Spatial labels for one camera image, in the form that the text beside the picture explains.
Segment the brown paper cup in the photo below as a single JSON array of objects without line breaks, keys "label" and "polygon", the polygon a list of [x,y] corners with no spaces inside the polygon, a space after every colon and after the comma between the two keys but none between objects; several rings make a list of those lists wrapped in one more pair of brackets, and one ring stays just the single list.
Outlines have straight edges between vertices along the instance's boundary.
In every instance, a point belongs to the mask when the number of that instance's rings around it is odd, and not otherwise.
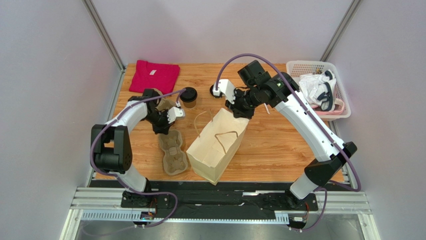
[{"label": "brown paper cup", "polygon": [[196,99],[194,99],[192,101],[184,101],[184,100],[182,100],[182,103],[183,103],[183,105],[184,105],[185,108],[187,108],[187,109],[193,109],[197,105],[197,100]]}]

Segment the brown paper bag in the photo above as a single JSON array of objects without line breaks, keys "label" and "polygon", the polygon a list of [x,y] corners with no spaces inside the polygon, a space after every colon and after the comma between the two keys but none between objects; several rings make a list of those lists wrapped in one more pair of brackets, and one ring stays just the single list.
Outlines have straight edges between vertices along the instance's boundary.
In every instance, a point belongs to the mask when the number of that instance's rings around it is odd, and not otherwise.
[{"label": "brown paper bag", "polygon": [[217,185],[238,151],[249,119],[235,118],[221,108],[186,151],[193,171],[212,185]]}]

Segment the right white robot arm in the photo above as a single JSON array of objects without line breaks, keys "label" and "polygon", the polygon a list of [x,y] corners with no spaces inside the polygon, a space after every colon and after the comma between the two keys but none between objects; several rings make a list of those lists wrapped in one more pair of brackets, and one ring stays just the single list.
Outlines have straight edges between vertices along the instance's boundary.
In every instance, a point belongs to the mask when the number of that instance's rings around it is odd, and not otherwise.
[{"label": "right white robot arm", "polygon": [[211,94],[217,98],[225,96],[225,105],[235,118],[251,119],[256,107],[267,104],[295,127],[314,155],[314,160],[286,193],[290,200],[302,201],[331,182],[344,165],[351,166],[350,158],[358,148],[352,141],[344,142],[325,125],[289,74],[272,63],[269,66],[276,71],[275,76],[270,76],[257,60],[240,69],[244,90],[238,90],[228,79],[218,76]]}]

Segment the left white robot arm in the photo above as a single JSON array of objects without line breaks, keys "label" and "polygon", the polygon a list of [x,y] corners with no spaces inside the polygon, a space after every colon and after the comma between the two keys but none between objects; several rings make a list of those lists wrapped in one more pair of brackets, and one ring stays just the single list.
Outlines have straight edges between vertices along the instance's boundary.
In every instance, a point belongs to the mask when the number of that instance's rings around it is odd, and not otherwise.
[{"label": "left white robot arm", "polygon": [[91,129],[90,165],[99,174],[116,178],[129,192],[150,195],[151,184],[133,166],[130,132],[141,121],[152,125],[155,134],[168,134],[173,125],[167,110],[158,110],[162,95],[155,88],[132,96],[112,120]]}]

